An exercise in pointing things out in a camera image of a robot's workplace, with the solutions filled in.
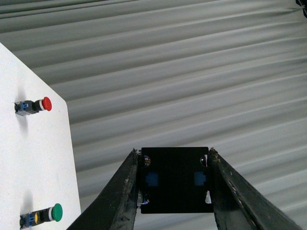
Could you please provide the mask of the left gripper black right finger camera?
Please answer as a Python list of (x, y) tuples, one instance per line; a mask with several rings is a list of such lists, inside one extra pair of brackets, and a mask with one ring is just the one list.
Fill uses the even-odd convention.
[(210, 195), (218, 229), (301, 229), (238, 173), (214, 148), (209, 150), (208, 166), (213, 171)]

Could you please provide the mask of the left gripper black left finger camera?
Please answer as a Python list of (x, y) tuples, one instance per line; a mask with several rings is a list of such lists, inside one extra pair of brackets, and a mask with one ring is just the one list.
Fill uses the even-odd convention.
[(137, 212), (138, 153), (133, 149), (69, 230), (132, 230)]

